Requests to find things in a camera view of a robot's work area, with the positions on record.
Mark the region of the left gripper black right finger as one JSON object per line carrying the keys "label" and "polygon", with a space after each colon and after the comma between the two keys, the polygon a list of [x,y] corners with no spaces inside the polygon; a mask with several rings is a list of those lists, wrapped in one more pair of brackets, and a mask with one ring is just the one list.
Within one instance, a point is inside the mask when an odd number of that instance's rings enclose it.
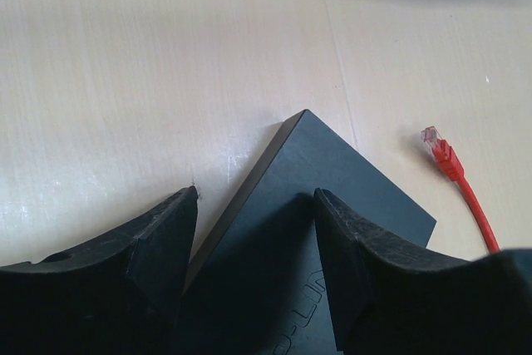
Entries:
{"label": "left gripper black right finger", "polygon": [[528,354],[531,252],[475,261],[413,244],[328,190],[314,194],[337,349],[345,354]]}

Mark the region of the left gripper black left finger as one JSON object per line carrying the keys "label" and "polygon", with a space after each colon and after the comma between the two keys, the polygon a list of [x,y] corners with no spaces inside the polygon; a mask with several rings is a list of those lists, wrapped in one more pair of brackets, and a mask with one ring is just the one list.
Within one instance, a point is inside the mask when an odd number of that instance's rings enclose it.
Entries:
{"label": "left gripper black left finger", "polygon": [[4,354],[164,354],[195,236],[187,187],[104,234],[1,269]]}

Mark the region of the small black network switch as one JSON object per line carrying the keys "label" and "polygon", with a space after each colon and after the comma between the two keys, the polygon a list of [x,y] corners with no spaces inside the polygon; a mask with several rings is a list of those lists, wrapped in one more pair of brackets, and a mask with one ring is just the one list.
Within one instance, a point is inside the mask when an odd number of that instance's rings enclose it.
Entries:
{"label": "small black network switch", "polygon": [[333,354],[313,194],[426,246],[435,219],[311,111],[278,129],[193,257],[171,354]]}

